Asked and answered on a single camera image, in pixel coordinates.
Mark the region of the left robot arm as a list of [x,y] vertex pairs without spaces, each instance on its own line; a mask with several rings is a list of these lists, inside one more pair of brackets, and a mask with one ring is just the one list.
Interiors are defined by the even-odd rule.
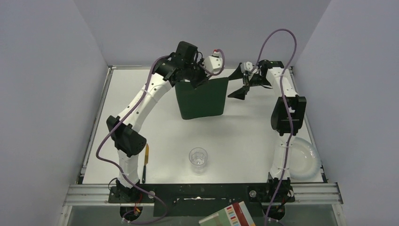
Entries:
[[117,116],[109,116],[106,125],[117,149],[119,176],[117,189],[127,196],[137,196],[139,190],[138,157],[147,140],[140,135],[141,127],[158,101],[178,82],[188,80],[193,87],[208,81],[208,75],[198,60],[197,46],[179,42],[176,51],[161,56],[152,64],[146,82],[128,106]]

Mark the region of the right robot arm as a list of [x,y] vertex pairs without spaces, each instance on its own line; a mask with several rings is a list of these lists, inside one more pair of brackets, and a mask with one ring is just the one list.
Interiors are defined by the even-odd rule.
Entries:
[[277,97],[271,114],[271,128],[277,133],[277,141],[267,191],[270,198],[286,198],[291,190],[290,155],[295,136],[303,125],[306,98],[295,91],[281,61],[262,60],[258,65],[240,63],[228,79],[243,82],[240,89],[228,95],[229,98],[244,100],[251,87],[260,86],[271,88]]

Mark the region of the green placemat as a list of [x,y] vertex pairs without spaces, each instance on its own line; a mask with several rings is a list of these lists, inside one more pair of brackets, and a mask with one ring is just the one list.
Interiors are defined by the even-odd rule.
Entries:
[[189,82],[175,85],[180,115],[184,120],[219,116],[224,113],[228,78],[210,79],[206,84],[193,88]]

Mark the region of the white plate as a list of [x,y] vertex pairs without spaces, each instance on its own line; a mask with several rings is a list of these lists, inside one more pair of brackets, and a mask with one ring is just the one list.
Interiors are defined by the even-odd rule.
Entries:
[[294,179],[305,181],[320,173],[321,160],[316,147],[307,140],[296,137],[290,147],[289,172]]

